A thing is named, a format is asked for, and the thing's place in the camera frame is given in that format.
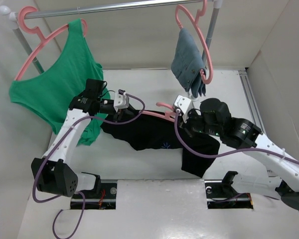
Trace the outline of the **blue denim shorts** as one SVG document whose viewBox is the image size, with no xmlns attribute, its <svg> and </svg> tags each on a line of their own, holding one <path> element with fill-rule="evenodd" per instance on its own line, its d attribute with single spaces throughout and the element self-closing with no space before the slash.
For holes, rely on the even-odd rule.
<svg viewBox="0 0 299 239">
<path fill-rule="evenodd" d="M 200 70 L 205 68 L 201 54 L 194 38 L 186 28 L 182 28 L 178 35 L 171 71 L 186 92 L 191 92 L 194 98 L 206 93 Z"/>
</svg>

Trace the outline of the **green tank top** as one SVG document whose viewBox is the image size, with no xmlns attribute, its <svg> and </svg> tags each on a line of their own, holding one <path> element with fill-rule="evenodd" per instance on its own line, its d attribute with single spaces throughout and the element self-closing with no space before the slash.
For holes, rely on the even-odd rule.
<svg viewBox="0 0 299 239">
<path fill-rule="evenodd" d="M 85 90 L 87 79 L 103 80 L 103 67 L 95 61 L 83 25 L 76 19 L 69 22 L 68 37 L 56 62 L 39 76 L 13 81 L 10 101 L 35 113 L 58 134 L 72 99 Z"/>
</svg>

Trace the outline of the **pink plastic hanger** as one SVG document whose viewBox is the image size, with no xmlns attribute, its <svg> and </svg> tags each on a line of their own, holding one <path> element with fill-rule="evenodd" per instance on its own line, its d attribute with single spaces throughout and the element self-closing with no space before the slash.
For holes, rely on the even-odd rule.
<svg viewBox="0 0 299 239">
<path fill-rule="evenodd" d="M 156 106 L 164 108 L 165 111 L 164 112 L 157 112 L 157 111 L 144 110 L 142 112 L 142 115 L 159 118 L 159 119 L 166 120 L 166 121 L 169 121 L 169 122 L 175 122 L 175 112 L 174 112 L 174 109 L 173 109 L 172 105 L 169 105 L 169 104 L 163 103 L 163 102 L 157 102 Z"/>
</svg>

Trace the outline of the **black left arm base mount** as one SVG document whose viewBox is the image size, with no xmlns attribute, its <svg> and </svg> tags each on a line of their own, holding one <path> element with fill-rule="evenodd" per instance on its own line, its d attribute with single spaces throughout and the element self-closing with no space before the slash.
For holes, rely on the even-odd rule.
<svg viewBox="0 0 299 239">
<path fill-rule="evenodd" d="M 117 180 L 101 180 L 98 189 L 83 190 L 85 210 L 115 210 Z"/>
</svg>

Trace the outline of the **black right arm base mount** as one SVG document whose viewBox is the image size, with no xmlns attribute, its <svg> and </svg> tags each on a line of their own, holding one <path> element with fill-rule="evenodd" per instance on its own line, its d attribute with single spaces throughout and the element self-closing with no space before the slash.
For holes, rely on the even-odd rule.
<svg viewBox="0 0 299 239">
<path fill-rule="evenodd" d="M 253 202 L 249 193 L 237 193 L 232 187 L 232 179 L 238 173 L 229 171 L 223 179 L 205 180 L 208 209 L 251 209 Z"/>
</svg>

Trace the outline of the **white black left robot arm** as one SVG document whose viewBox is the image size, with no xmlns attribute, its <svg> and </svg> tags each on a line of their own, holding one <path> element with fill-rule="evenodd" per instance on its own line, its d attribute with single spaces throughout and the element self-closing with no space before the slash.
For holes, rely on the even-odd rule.
<svg viewBox="0 0 299 239">
<path fill-rule="evenodd" d="M 113 115 L 115 120 L 129 108 L 129 96 L 118 90 L 114 99 L 103 99 L 105 84 L 100 80 L 87 79 L 85 90 L 69 104 L 65 121 L 54 142 L 41 158 L 31 164 L 35 191 L 72 197 L 84 191 L 89 197 L 101 193 L 100 177 L 91 173 L 76 173 L 70 162 L 84 130 L 98 113 Z"/>
</svg>

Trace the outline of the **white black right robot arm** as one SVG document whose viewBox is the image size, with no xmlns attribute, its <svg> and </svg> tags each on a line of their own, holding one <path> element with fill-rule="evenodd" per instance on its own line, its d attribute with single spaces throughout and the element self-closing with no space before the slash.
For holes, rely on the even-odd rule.
<svg viewBox="0 0 299 239">
<path fill-rule="evenodd" d="M 200 107 L 195 109 L 190 98 L 178 96 L 173 108 L 176 113 L 175 134 L 191 153 L 202 158 L 219 158 L 242 152 L 274 174 L 272 177 L 261 178 L 229 171 L 220 184 L 224 195 L 259 194 L 281 200 L 299 211 L 299 161 L 274 144 L 258 126 L 247 119 L 231 116 L 228 105 L 217 98 L 203 100 Z M 232 151 L 217 155 L 198 153 L 184 142 L 178 128 L 184 129 L 190 136 L 216 136 Z"/>
</svg>

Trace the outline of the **pink hanger with jeans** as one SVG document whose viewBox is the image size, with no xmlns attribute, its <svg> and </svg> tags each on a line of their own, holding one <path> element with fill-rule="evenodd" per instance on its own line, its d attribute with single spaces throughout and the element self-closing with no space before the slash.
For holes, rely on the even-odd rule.
<svg viewBox="0 0 299 239">
<path fill-rule="evenodd" d="M 178 17 L 178 12 L 179 11 L 182 11 L 186 14 L 186 16 L 189 18 L 190 22 L 192 23 L 196 33 L 198 34 L 198 37 L 199 37 L 199 40 L 202 44 L 202 47 L 203 47 L 203 53 L 205 53 L 206 55 L 206 60 L 207 60 L 207 65 L 208 65 L 208 70 L 209 70 L 209 75 L 208 77 L 206 77 L 206 75 L 204 75 L 204 73 L 201 71 L 200 72 L 200 75 L 201 75 L 201 79 L 202 79 L 202 82 L 206 85 L 210 84 L 212 79 L 213 79 L 213 73 L 214 73 L 214 69 L 213 69 L 213 64 L 212 64 L 212 60 L 211 60 L 211 56 L 210 56 L 210 52 L 209 52 L 209 48 L 207 46 L 207 41 L 201 31 L 201 28 L 199 27 L 199 20 L 201 17 L 203 17 L 206 13 L 206 10 L 207 10 L 207 0 L 203 0 L 202 1 L 202 8 L 201 9 L 198 9 L 197 10 L 197 13 L 196 13 L 196 16 L 193 17 L 193 15 L 191 14 L 191 12 L 185 7 L 183 6 L 182 4 L 178 4 L 176 6 L 176 9 L 175 9 L 175 20 L 176 20 L 176 23 L 178 25 L 178 27 L 180 29 L 183 28 L 183 25 Z"/>
</svg>

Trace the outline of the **metal clothes rack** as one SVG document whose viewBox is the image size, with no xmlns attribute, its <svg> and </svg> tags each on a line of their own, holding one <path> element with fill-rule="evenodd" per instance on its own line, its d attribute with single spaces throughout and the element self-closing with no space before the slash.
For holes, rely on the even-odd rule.
<svg viewBox="0 0 299 239">
<path fill-rule="evenodd" d="M 182 4 L 183 6 L 187 3 L 185 0 L 145 0 L 137 2 L 125 2 L 120 4 L 108 4 L 108 5 L 98 5 L 93 7 L 76 7 L 73 9 L 61 9 L 61 10 L 46 10 L 38 11 L 37 8 L 33 6 L 25 6 L 19 12 L 13 12 L 9 7 L 5 5 L 0 6 L 0 14 L 6 16 L 8 21 L 11 24 L 11 28 L 18 40 L 22 44 L 24 50 L 28 54 L 28 58 L 25 61 L 24 65 L 21 67 L 20 71 L 17 74 L 17 78 L 23 76 L 29 65 L 34 64 L 35 68 L 39 73 L 43 73 L 44 70 L 37 60 L 37 54 L 39 51 L 57 35 L 66 30 L 67 25 L 64 25 L 55 31 L 51 32 L 48 36 L 44 36 L 39 27 L 29 28 L 25 24 L 27 19 L 36 19 L 36 18 L 47 18 L 47 17 L 57 17 L 65 15 L 82 15 L 90 14 L 97 12 L 108 12 L 108 11 L 118 11 L 118 10 L 127 10 L 127 9 L 138 9 L 145 7 L 156 7 L 156 6 L 165 6 L 165 5 L 175 5 Z M 213 12 L 210 19 L 210 24 L 208 28 L 208 33 L 205 37 L 207 41 L 208 48 L 212 40 L 215 24 L 217 21 L 219 10 L 222 6 L 221 0 L 213 1 Z M 205 68 L 200 70 L 208 77 L 209 70 L 206 60 L 205 53 L 202 52 L 202 60 L 205 64 Z"/>
</svg>

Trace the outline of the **black t shirt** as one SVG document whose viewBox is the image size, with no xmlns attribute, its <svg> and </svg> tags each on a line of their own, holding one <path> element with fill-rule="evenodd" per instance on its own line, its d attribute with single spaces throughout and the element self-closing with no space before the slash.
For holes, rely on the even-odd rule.
<svg viewBox="0 0 299 239">
<path fill-rule="evenodd" d="M 142 114 L 135 121 L 124 125 L 112 125 L 104 122 L 101 124 L 101 129 L 115 139 L 129 143 L 136 151 L 182 149 L 181 170 L 200 178 L 215 160 L 214 158 L 204 159 L 188 151 L 178 141 L 174 132 L 174 123 L 157 117 Z M 206 155 L 218 154 L 220 143 L 211 136 L 202 134 L 190 137 L 181 128 L 178 132 L 183 141 L 194 151 Z"/>
</svg>

